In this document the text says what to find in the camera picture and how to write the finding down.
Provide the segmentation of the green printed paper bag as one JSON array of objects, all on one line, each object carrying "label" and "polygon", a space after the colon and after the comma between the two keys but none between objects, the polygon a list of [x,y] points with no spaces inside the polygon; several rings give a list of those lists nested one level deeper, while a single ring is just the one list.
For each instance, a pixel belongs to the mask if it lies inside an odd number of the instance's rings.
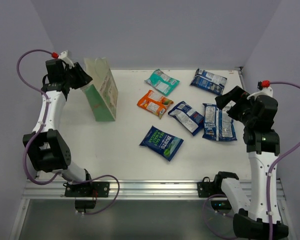
[{"label": "green printed paper bag", "polygon": [[85,58],[85,72],[92,81],[80,89],[85,94],[97,122],[114,122],[117,116],[118,88],[108,60]]}]

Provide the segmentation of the blue silver tortilla chips packet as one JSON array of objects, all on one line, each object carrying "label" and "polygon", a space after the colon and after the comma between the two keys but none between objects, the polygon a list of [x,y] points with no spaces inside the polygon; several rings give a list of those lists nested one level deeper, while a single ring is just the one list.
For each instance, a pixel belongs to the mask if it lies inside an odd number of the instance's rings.
[{"label": "blue silver tortilla chips packet", "polygon": [[216,104],[203,103],[203,139],[215,142],[237,141],[234,120],[228,115],[231,105],[219,109]]}]

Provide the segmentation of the blue green crisps packet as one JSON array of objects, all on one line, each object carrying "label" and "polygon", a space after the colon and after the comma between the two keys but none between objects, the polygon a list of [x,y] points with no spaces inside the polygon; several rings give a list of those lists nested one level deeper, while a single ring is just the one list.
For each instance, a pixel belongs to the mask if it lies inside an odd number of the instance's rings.
[{"label": "blue green crisps packet", "polygon": [[170,162],[183,142],[184,140],[182,138],[152,126],[140,142],[139,146],[151,149]]}]

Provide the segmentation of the green mint sweets packet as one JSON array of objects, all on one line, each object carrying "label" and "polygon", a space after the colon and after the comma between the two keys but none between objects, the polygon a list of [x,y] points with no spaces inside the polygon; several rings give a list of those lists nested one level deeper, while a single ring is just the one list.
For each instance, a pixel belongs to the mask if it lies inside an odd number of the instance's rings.
[{"label": "green mint sweets packet", "polygon": [[156,69],[148,79],[144,81],[165,97],[179,85],[180,81],[165,74],[162,70]]}]

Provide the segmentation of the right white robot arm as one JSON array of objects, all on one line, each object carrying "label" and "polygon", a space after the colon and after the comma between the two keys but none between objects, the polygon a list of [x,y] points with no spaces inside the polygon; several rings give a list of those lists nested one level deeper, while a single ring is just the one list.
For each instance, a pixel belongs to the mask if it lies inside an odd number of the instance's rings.
[{"label": "right white robot arm", "polygon": [[227,114],[244,125],[243,140],[251,168],[251,198],[245,195],[234,173],[219,172],[212,185],[213,192],[226,196],[232,207],[235,236],[250,240],[288,237],[289,228],[282,223],[277,206],[280,137],[272,128],[278,111],[272,88],[260,87],[250,94],[236,86],[215,101],[221,110],[234,102]]}]

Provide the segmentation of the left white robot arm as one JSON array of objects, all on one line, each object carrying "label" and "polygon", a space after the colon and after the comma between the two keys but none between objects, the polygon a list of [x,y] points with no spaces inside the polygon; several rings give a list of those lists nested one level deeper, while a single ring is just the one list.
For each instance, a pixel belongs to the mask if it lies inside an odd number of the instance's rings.
[{"label": "left white robot arm", "polygon": [[42,106],[32,132],[23,136],[24,157],[36,171],[61,175],[73,182],[82,196],[93,193],[89,172],[72,162],[70,148],[59,132],[61,115],[71,89],[88,85],[92,78],[78,62],[59,56],[45,62],[47,74],[42,78]]}]

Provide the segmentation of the dark blue white snack packet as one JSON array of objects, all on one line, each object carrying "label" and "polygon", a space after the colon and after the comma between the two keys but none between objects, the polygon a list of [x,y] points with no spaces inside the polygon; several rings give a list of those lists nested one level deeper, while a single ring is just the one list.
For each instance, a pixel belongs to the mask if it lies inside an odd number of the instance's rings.
[{"label": "dark blue white snack packet", "polygon": [[204,116],[185,101],[174,106],[168,115],[177,120],[192,136],[197,135],[204,127]]}]

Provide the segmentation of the orange snack packet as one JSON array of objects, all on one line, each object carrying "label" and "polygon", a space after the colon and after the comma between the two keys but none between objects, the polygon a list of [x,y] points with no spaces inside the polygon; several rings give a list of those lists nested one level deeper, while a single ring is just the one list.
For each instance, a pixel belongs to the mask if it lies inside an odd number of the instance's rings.
[{"label": "orange snack packet", "polygon": [[158,116],[159,119],[161,119],[173,103],[174,102],[171,99],[154,92],[153,90],[149,90],[137,102],[137,106],[152,113],[153,115]]}]

